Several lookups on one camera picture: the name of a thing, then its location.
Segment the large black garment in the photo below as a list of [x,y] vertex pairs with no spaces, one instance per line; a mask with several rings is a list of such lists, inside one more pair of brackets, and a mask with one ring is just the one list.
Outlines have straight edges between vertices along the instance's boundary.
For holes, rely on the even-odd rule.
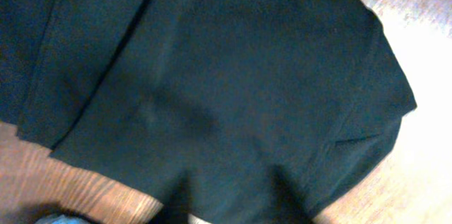
[[1,118],[210,223],[310,223],[417,104],[360,0],[1,0]]

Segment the blue denim shirt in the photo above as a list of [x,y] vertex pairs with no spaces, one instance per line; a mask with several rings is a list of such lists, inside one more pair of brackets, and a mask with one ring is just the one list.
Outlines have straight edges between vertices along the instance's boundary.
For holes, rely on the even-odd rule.
[[39,220],[36,220],[34,224],[92,224],[82,218],[66,215],[49,215]]

